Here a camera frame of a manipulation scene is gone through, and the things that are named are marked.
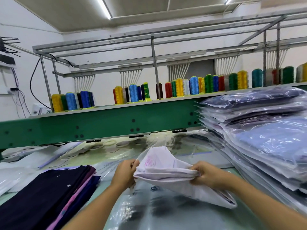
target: person's left arm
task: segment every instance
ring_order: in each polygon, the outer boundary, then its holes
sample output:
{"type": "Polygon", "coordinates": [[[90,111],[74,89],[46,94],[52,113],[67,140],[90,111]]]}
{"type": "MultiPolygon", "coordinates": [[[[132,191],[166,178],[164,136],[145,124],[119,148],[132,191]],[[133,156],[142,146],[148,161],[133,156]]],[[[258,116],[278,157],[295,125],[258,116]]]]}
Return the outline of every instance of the person's left arm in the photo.
{"type": "Polygon", "coordinates": [[[133,173],[139,164],[138,160],[121,162],[117,166],[110,186],[68,222],[63,230],[102,230],[118,197],[133,185],[133,173]]]}

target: person's right arm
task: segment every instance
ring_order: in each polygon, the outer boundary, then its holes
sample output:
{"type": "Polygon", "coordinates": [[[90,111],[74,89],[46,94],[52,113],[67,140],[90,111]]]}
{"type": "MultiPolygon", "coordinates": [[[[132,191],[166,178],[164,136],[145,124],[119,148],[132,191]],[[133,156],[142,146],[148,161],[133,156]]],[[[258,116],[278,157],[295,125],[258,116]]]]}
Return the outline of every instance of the person's right arm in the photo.
{"type": "Polygon", "coordinates": [[[272,199],[236,175],[200,161],[191,170],[198,170],[200,177],[193,185],[207,185],[217,190],[228,190],[238,196],[271,230],[306,230],[307,218],[295,210],[272,199]]]}

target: person's left hand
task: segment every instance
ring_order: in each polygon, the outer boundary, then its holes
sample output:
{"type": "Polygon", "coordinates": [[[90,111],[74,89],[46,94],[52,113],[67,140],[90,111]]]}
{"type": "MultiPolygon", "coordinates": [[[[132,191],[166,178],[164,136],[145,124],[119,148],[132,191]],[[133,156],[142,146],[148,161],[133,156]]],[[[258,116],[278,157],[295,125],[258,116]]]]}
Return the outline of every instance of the person's left hand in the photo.
{"type": "Polygon", "coordinates": [[[139,160],[134,159],[121,162],[117,166],[111,185],[118,187],[121,191],[131,187],[134,184],[133,174],[139,164],[139,160]]]}

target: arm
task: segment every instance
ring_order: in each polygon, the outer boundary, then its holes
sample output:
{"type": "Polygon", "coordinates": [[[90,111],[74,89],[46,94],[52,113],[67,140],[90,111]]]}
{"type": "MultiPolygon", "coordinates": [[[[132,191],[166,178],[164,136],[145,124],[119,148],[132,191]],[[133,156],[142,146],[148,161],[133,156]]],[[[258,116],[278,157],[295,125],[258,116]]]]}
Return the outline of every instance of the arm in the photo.
{"type": "Polygon", "coordinates": [[[133,185],[133,173],[139,164],[140,162],[135,160],[121,162],[117,166],[110,186],[67,223],[63,230],[102,230],[118,197],[133,185]]]}
{"type": "Polygon", "coordinates": [[[198,162],[192,168],[201,173],[191,181],[193,185],[207,185],[213,189],[228,190],[238,196],[272,230],[303,230],[307,218],[272,199],[237,176],[207,162],[198,162]]]}

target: hand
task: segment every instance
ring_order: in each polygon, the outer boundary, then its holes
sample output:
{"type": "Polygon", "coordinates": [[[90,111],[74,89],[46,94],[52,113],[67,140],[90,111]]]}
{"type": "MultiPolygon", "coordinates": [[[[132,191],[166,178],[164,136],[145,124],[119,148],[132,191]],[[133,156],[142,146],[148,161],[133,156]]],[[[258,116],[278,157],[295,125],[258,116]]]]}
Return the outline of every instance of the hand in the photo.
{"type": "Polygon", "coordinates": [[[192,185],[206,185],[217,190],[231,190],[233,180],[236,179],[235,175],[205,161],[199,161],[190,170],[197,170],[201,173],[200,177],[191,180],[192,185]]]}
{"type": "Polygon", "coordinates": [[[140,164],[139,160],[125,160],[121,162],[114,173],[111,186],[116,186],[123,192],[134,184],[133,174],[136,167],[140,164]]]}

